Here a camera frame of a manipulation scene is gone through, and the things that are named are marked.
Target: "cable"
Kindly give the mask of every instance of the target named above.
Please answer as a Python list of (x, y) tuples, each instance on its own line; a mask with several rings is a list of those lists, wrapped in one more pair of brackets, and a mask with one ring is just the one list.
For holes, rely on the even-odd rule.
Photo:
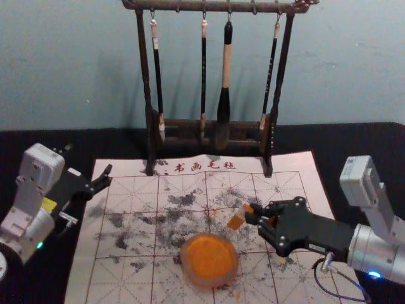
[(349, 300), (349, 301), (356, 301), (356, 302), (363, 302), (363, 303), (367, 303), (367, 304), (371, 303), (371, 297), (370, 297), (370, 295), (367, 293), (367, 291), (364, 289), (364, 287), (362, 287), (360, 284), (356, 283), (356, 282), (353, 281), (350, 277), (348, 277), (347, 275), (341, 273), (341, 272), (338, 271), (338, 270), (336, 271), (336, 273), (337, 273), (338, 275), (342, 276), (343, 278), (345, 278), (346, 280), (348, 280), (350, 283), (352, 283), (353, 285), (355, 285), (357, 288), (359, 288), (359, 289), (361, 290), (361, 292), (364, 294), (365, 300), (363, 300), (363, 299), (357, 299), (357, 298), (351, 298), (350, 296), (342, 296), (342, 295), (340, 295), (340, 294), (333, 293), (333, 292), (327, 290), (326, 288), (324, 288), (324, 287), (321, 285), (321, 283), (319, 282), (318, 277), (317, 277), (317, 275), (316, 275), (316, 268), (317, 268), (317, 266), (318, 266), (320, 263), (322, 263), (324, 260), (325, 260), (324, 258), (320, 258), (320, 259), (317, 260), (317, 261), (315, 262), (315, 264), (312, 266), (312, 269), (314, 270), (315, 282), (318, 284), (318, 286), (319, 286), (324, 292), (326, 292), (327, 294), (329, 294), (329, 295), (331, 295), (331, 296), (335, 296), (335, 297), (337, 297), (337, 298), (340, 298), (340, 299), (345, 299), (345, 300)]

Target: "black cloth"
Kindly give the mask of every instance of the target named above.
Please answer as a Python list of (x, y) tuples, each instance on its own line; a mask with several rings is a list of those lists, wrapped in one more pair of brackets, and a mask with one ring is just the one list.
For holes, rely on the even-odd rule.
[[(387, 186), (395, 213), (405, 219), (405, 126), (397, 123), (279, 126), (275, 154), (312, 150), (337, 220), (367, 224), (365, 216), (349, 207), (339, 187), (339, 175), (348, 156), (371, 155)], [(53, 147), (73, 144), (66, 163), (91, 177), (96, 158), (147, 158), (145, 130), (52, 130), (0, 132), (0, 219), (8, 212), (16, 191), (15, 178), (22, 153), (34, 143)], [(163, 158), (218, 154), (193, 145), (166, 147)], [(229, 147), (222, 155), (257, 156), (254, 149)], [(84, 206), (79, 207), (81, 216)], [(0, 285), (0, 303), (63, 303), (79, 225), (63, 239), (47, 239), (19, 273), (10, 273)], [(358, 273), (374, 303), (404, 303), (405, 287), (374, 281)]]

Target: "blue led light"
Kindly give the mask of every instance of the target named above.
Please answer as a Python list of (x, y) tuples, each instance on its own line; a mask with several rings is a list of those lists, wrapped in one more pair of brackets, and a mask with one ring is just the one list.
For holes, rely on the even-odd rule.
[(369, 271), (368, 272), (368, 275), (370, 276), (370, 277), (372, 277), (373, 279), (379, 279), (379, 278), (381, 278), (381, 275), (377, 272), (377, 271)]

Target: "wall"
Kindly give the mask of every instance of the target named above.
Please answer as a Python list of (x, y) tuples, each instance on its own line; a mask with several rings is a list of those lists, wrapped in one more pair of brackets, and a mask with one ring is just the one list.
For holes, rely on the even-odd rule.
[[(297, 15), (279, 123), (404, 124), (400, 11), (400, 0), (323, 0)], [(144, 19), (157, 107), (149, 12)], [(158, 11), (156, 19), (165, 115), (199, 118), (202, 14)], [(207, 19), (206, 111), (213, 119), (227, 16)], [(274, 22), (273, 15), (232, 15), (232, 119), (260, 118)], [(0, 67), (0, 130), (145, 126), (135, 14), (119, 0), (1, 0)]]

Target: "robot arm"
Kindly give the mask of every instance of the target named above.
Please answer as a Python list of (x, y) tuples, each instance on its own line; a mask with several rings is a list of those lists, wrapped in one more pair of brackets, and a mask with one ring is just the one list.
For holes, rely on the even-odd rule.
[(54, 230), (57, 220), (67, 220), (66, 228), (77, 223), (65, 213), (73, 197), (88, 201), (111, 184), (111, 165), (89, 182), (79, 171), (65, 168), (63, 152), (41, 144), (24, 152), (15, 200), (0, 225), (0, 281), (8, 263), (23, 265), (30, 259)]
[(349, 157), (340, 183), (352, 206), (365, 212), (371, 227), (350, 225), (309, 212), (306, 200), (272, 201), (266, 207), (251, 204), (244, 213), (248, 224), (281, 257), (304, 248), (325, 255), (322, 270), (332, 261), (405, 284), (405, 224), (395, 216), (370, 156)]

